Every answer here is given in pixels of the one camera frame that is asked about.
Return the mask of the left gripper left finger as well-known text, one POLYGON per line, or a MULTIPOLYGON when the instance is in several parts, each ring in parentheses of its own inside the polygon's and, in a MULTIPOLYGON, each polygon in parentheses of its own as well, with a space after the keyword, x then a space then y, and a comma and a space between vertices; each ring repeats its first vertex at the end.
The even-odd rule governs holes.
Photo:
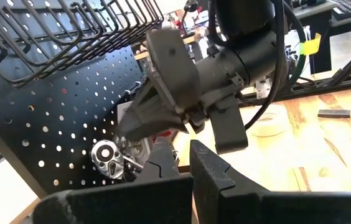
POLYGON ((159 137, 146 161, 137 180, 157 180, 179 176, 176 160, 173 155, 174 147, 171 142, 159 137))

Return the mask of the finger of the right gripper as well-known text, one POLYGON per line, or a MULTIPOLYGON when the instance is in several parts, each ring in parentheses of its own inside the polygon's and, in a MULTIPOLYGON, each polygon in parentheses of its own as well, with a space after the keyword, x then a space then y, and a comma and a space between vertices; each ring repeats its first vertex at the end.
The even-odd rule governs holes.
POLYGON ((132 120, 176 120, 176 116, 165 105, 154 85, 144 82, 136 92, 130 106, 132 120))
POLYGON ((137 112, 127 111, 118 123, 118 135, 129 141, 147 138, 168 129, 188 132, 181 119, 169 113, 145 114, 140 118, 137 112))

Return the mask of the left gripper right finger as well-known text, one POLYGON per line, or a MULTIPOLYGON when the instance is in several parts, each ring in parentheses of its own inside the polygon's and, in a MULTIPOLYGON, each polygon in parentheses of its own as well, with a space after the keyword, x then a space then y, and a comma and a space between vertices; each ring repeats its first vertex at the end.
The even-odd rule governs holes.
POLYGON ((198 140, 190 142, 190 173, 200 223, 261 223, 261 196, 269 190, 198 140))

